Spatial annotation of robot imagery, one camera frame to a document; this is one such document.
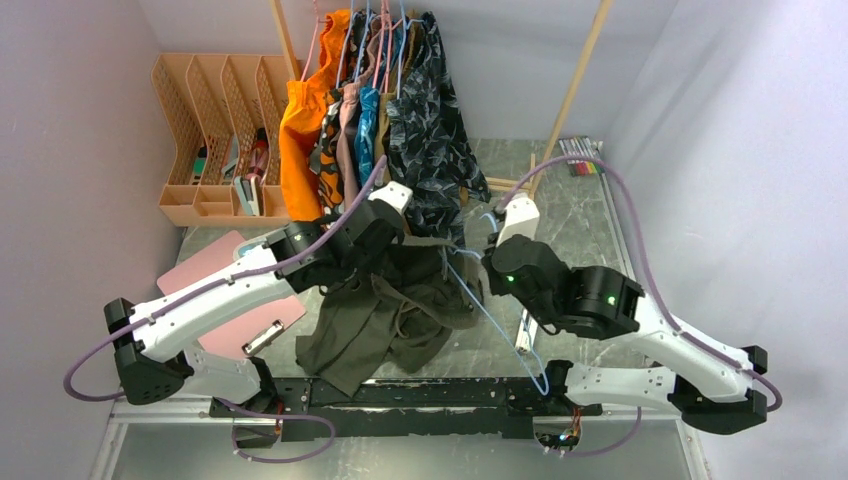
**pink hanger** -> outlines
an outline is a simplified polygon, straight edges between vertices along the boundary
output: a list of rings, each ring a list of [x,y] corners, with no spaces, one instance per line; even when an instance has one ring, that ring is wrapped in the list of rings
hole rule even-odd
[[[389,28],[389,59],[386,62],[386,76],[383,77],[383,93],[389,93],[389,73],[392,71],[391,54],[392,54],[392,37],[394,37],[393,32],[397,27],[400,27],[401,25],[403,25],[403,19],[398,20],[398,22],[396,24],[392,25],[391,28]]]
[[[315,40],[318,39],[318,27],[322,23],[321,15],[318,13],[318,1],[312,0],[312,9],[315,11],[315,30],[312,32],[312,43],[309,45],[309,56],[306,57],[306,65],[303,66],[303,73],[300,74],[300,81],[306,80],[306,73],[309,71],[309,64],[312,62],[312,54],[315,52]]]
[[[377,77],[379,77],[378,73],[380,72],[380,61],[383,57],[383,32],[386,30],[386,27],[389,28],[389,48],[391,48],[391,27],[392,27],[392,15],[389,9],[389,0],[382,0],[380,5],[380,49],[377,51],[377,68],[374,70],[374,81],[371,84],[371,88],[377,88]],[[386,62],[386,68],[389,68],[389,62]]]

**blue hanger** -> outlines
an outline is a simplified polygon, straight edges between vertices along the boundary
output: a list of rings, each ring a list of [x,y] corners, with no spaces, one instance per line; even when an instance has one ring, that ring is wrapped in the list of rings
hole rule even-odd
[[[400,0],[400,15],[401,20],[403,20],[403,41],[400,44],[400,54],[398,55],[398,84],[397,84],[397,98],[400,98],[400,80],[403,76],[403,50],[406,48],[406,37],[407,32],[409,31],[409,26],[414,22],[422,23],[423,20],[413,19],[409,20],[406,18],[406,7],[403,5],[403,0]]]
[[[368,12],[368,16],[365,17],[365,35],[362,35],[362,40],[359,42],[359,57],[356,59],[356,76],[359,76],[359,68],[362,65],[362,57],[365,53],[365,39],[368,38],[368,30],[371,29],[371,20],[374,19],[374,12],[371,11],[371,0],[368,0],[365,10]]]
[[[359,12],[353,11],[353,2],[356,0],[350,0],[350,23],[347,25],[347,34],[345,35],[345,42],[342,44],[342,55],[339,59],[339,70],[336,73],[336,88],[339,88],[339,83],[342,81],[342,65],[344,65],[344,57],[345,51],[347,50],[347,42],[350,40],[350,32],[353,30],[353,20],[359,15]]]

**black metal base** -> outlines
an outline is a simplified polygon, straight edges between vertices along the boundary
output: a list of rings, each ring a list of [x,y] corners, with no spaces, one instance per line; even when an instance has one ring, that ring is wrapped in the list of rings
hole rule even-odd
[[[320,378],[278,378],[275,383],[286,413],[324,417],[333,422],[339,437],[500,434],[532,439],[534,417],[570,416],[573,411],[564,397],[540,395],[527,377],[371,380],[352,398]],[[581,411],[600,415],[601,406]],[[209,414],[241,416],[217,400]],[[326,436],[323,425],[287,422],[280,440]],[[256,441],[253,438],[250,447],[260,446]]]

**marble tile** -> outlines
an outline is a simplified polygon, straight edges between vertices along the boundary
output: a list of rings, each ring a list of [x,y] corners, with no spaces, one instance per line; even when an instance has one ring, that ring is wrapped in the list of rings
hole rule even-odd
[[[517,179],[529,168],[530,153],[541,160],[544,142],[515,140],[471,140],[481,168],[487,176]],[[481,252],[491,225],[480,216],[501,198],[495,194],[489,204],[471,201],[463,210],[466,219],[467,247]],[[557,255],[569,266],[606,265],[623,270],[610,229],[609,212],[598,177],[572,177],[565,166],[545,172],[536,195],[542,213],[537,239],[550,242]],[[189,229],[180,251],[180,261],[194,254],[209,242],[220,238],[228,229]],[[239,229],[245,238],[252,238],[269,229]],[[484,288],[488,279],[480,270]],[[303,370],[295,363],[294,342],[298,335],[308,335],[315,328],[322,297],[317,289],[301,293],[300,300],[306,315],[260,356],[275,376],[301,376]],[[522,307],[511,297],[486,295],[484,303],[492,317],[506,333],[506,339],[482,314],[475,327],[454,331],[442,351],[414,377],[521,376],[526,375],[513,350],[519,328]],[[561,333],[548,336],[539,332],[536,350],[545,363],[551,359],[566,359],[596,366],[641,367],[645,357],[624,347],[608,346],[594,340],[583,340]],[[534,374],[539,372],[535,359],[525,358]],[[375,378],[405,378],[391,363],[377,370]]]

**hanging clothes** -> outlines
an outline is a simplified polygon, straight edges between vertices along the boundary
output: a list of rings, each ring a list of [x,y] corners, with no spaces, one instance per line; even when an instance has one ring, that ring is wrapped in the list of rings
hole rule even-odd
[[[342,60],[346,65],[342,73],[350,72],[344,82],[353,78],[353,71],[356,70],[356,59],[358,58],[359,45],[363,41],[362,35],[367,34],[367,30],[361,27],[365,26],[365,16],[362,14],[356,15],[353,20],[351,35],[348,39],[347,54],[348,58]],[[321,202],[324,215],[341,215],[344,213],[345,205],[350,205],[353,201],[351,197],[346,202],[345,170],[337,161],[338,142],[341,136],[341,110],[342,110],[343,91],[339,88],[332,88],[324,96],[324,101],[327,104],[327,114],[321,123],[321,134],[318,136],[318,141],[315,145],[311,158],[309,160],[309,169],[315,175],[318,175],[318,195]]]
[[[410,12],[410,19],[418,18],[415,12]],[[423,31],[421,30],[421,25],[418,22],[414,22],[409,25],[409,30],[407,30],[407,38],[406,38],[406,47],[405,51],[400,54],[403,55],[403,72],[401,72],[401,79],[406,78],[409,75],[409,71],[412,69],[412,59],[416,52],[418,52],[419,40]],[[397,98],[397,67],[392,70],[392,75],[389,78],[389,93],[380,94],[380,101],[377,108],[377,137],[374,140],[374,158],[379,159],[383,155],[387,154],[389,150],[389,115],[386,113],[386,104],[392,100],[393,98]],[[391,173],[387,168],[384,171],[382,185],[389,183],[391,180]]]
[[[289,104],[280,122],[280,187],[294,221],[312,221],[323,215],[319,176],[310,171],[309,155],[327,113],[325,95],[335,86],[349,23],[350,10],[327,14],[318,71],[305,82],[290,80],[286,84]],[[331,185],[321,188],[330,191]]]
[[[401,96],[386,105],[389,169],[413,191],[406,210],[412,234],[464,245],[460,187],[483,202],[492,194],[468,143],[436,19],[432,12],[421,19],[425,33]]]
[[[350,148],[348,127],[351,124],[356,125],[356,119],[360,117],[358,115],[359,90],[374,72],[379,43],[380,39],[378,37],[371,39],[366,49],[368,68],[362,72],[358,79],[348,83],[342,89],[344,98],[341,105],[341,128],[339,129],[340,134],[338,149],[336,150],[336,161],[339,163],[344,179],[345,207],[349,207],[353,203],[353,199],[356,198],[356,195],[359,194],[359,169],[358,163],[354,161],[353,150]]]
[[[365,33],[367,35],[366,41],[369,42],[367,48],[368,49],[373,48],[374,49],[373,53],[374,53],[375,56],[377,55],[378,46],[375,45],[375,46],[372,47],[371,42],[373,41],[374,38],[379,38],[379,37],[375,36],[376,33],[379,30],[380,30],[379,18],[372,17],[371,24],[369,25],[368,28],[365,29]],[[363,79],[367,80],[371,76],[371,72],[374,71],[374,67],[372,67],[372,65],[374,64],[374,61],[375,61],[374,59],[371,59],[370,61],[364,62],[360,66],[359,75]],[[351,153],[351,158],[353,159],[353,163],[354,163],[354,167],[356,169],[356,172],[359,172],[359,163],[358,163],[358,158],[356,156],[356,145],[355,145],[355,143],[356,143],[356,135],[359,132],[359,118],[360,118],[361,115],[362,115],[362,108],[360,107],[360,108],[357,108],[356,110],[353,111],[353,116],[350,118],[350,121],[347,123],[347,125],[345,125],[345,137],[347,138],[348,149]],[[356,174],[356,182],[357,182],[357,184],[359,183],[359,174],[358,173]]]
[[[356,159],[359,163],[359,184],[364,185],[371,176],[374,170],[374,162],[377,158],[374,156],[374,140],[377,136],[377,109],[380,104],[380,91],[378,90],[384,81],[384,76],[391,69],[392,61],[397,60],[397,53],[400,51],[400,38],[396,31],[388,33],[382,32],[380,35],[392,35],[392,51],[388,51],[389,42],[383,43],[383,55],[380,65],[377,66],[376,85],[366,85],[362,87],[359,93],[362,114],[359,117],[359,130],[356,134],[354,147]]]
[[[324,215],[344,213],[344,179],[336,162],[341,129],[342,91],[333,88],[324,95],[327,114],[309,160],[309,170],[318,175],[318,200]]]

